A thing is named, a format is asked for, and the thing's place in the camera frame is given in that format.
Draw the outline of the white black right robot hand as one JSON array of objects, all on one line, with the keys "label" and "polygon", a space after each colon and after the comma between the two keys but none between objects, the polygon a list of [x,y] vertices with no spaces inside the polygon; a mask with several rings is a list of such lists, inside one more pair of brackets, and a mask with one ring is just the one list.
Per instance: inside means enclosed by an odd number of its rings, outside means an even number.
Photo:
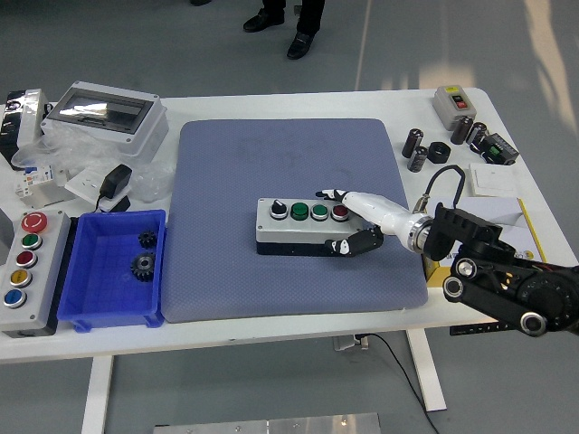
[{"label": "white black right robot hand", "polygon": [[340,256],[356,256],[382,246],[384,236],[395,236],[409,251],[419,252],[413,245],[415,225],[421,219],[419,214],[412,214],[398,203],[371,193],[346,192],[343,190],[322,190],[316,196],[342,203],[350,212],[360,216],[373,227],[346,239],[327,240],[325,247]]}]

